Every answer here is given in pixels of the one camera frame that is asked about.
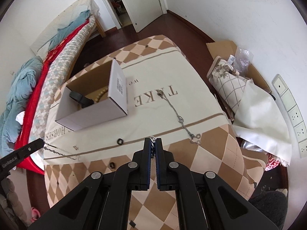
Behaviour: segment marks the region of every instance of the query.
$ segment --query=red blanket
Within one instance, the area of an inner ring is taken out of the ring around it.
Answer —
[[[43,69],[41,72],[41,76],[33,90],[33,93],[29,99],[29,102],[26,107],[25,116],[23,119],[23,126],[22,131],[15,143],[15,150],[19,149],[25,145],[28,144],[30,131],[32,128],[33,119],[35,116],[36,107],[39,101],[40,93],[44,84],[44,81],[46,79],[46,76],[49,71],[49,67],[51,63],[56,59],[56,57],[60,54],[60,52],[63,50],[63,48],[66,46],[66,44],[80,31],[81,28],[83,28],[86,24],[88,24],[89,20],[77,27],[69,36],[67,36],[56,48],[51,50],[43,64]],[[26,158],[23,162],[21,162],[18,167],[32,170],[39,174],[44,174],[44,171],[40,169],[31,159],[31,157]]]

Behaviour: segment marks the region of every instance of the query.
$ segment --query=wall switch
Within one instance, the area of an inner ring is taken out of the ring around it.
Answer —
[[[280,96],[288,89],[286,83],[279,74],[272,81],[272,84]]]
[[[304,122],[301,122],[297,126],[295,126],[294,131],[298,142],[307,139],[306,126]]]
[[[284,104],[287,112],[296,105],[296,102],[289,89],[287,89],[284,94],[280,96],[280,99]]]
[[[300,122],[303,121],[302,115],[300,114],[300,110],[297,105],[288,111],[288,115],[293,127],[297,126]]]
[[[302,141],[298,143],[298,147],[300,150],[300,157],[306,157],[307,156],[307,139],[305,141]]]

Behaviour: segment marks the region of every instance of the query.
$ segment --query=brown cardboard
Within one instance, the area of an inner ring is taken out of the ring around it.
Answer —
[[[220,56],[221,58],[228,60],[229,56],[234,56],[237,50],[237,45],[230,40],[207,43],[206,45],[213,59]],[[266,92],[271,93],[271,89],[267,82],[252,64],[248,66],[246,77],[253,79],[256,86],[259,86]]]
[[[71,91],[95,99],[108,87],[98,103],[80,109],[69,97]],[[55,121],[68,129],[77,131],[89,126],[110,121],[128,114],[126,78],[114,59],[77,77],[64,88]]]

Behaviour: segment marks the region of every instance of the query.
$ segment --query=plastic bag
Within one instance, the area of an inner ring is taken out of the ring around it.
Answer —
[[[254,55],[249,50],[237,47],[234,57],[233,67],[240,72],[240,76],[244,77]]]

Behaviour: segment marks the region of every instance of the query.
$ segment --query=barcode label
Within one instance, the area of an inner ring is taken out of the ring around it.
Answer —
[[[121,78],[117,77],[117,90],[122,94],[122,80]]]

